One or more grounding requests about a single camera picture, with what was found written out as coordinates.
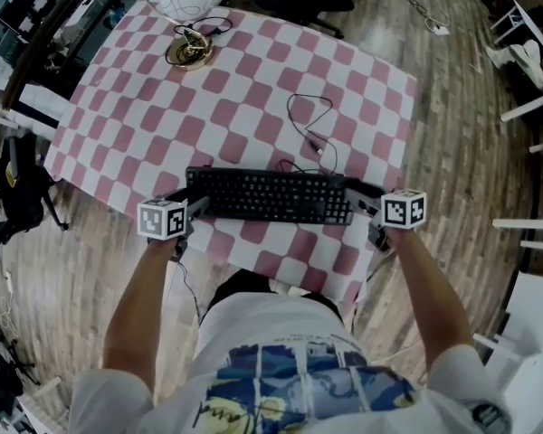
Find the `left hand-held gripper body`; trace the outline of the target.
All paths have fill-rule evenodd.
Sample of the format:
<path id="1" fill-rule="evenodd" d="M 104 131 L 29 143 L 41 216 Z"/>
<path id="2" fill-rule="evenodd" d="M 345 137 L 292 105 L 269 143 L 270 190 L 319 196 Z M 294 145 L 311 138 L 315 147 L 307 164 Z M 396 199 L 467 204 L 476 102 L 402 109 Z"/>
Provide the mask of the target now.
<path id="1" fill-rule="evenodd" d="M 193 233 L 192 220 L 195 204 L 187 199 L 182 202 L 151 199 L 138 203 L 138 234 L 148 240 L 176 241 L 171 260 L 179 263 L 186 251 L 187 240 Z"/>

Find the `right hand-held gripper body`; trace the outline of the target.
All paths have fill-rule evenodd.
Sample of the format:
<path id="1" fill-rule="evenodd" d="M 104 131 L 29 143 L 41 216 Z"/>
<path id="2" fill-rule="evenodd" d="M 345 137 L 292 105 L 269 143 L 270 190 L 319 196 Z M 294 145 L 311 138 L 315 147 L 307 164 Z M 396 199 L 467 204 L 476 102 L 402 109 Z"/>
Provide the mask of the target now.
<path id="1" fill-rule="evenodd" d="M 390 247 L 385 228 L 412 230 L 425 222 L 426 215 L 426 193 L 410 189 L 386 193 L 371 217 L 368 240 L 381 252 L 387 252 Z"/>

